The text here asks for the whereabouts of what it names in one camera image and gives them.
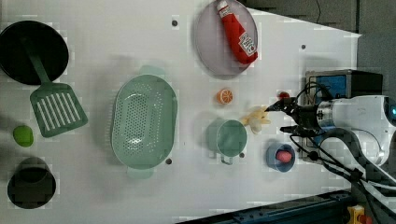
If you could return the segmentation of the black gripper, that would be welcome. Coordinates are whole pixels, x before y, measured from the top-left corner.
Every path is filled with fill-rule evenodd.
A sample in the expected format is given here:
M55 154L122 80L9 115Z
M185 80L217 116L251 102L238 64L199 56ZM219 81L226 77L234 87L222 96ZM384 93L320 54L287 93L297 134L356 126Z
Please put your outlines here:
M306 136L306 129L319 130L316 105L300 106L295 97L282 98L266 108L266 112L281 111L291 113L291 117L298 125L281 127L282 133Z

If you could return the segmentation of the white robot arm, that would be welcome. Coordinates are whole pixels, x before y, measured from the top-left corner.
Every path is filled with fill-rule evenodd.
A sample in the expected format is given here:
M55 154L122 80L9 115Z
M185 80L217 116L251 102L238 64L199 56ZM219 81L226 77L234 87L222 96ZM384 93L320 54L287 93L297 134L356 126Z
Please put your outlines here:
M318 105L298 105L295 97L281 99L265 109L281 111L290 116L296 126L286 132L323 131L339 128L364 132L371 136L377 151L367 156L374 164L383 165L389 158L391 139L395 134L395 101L385 95L363 95L353 98L321 101Z

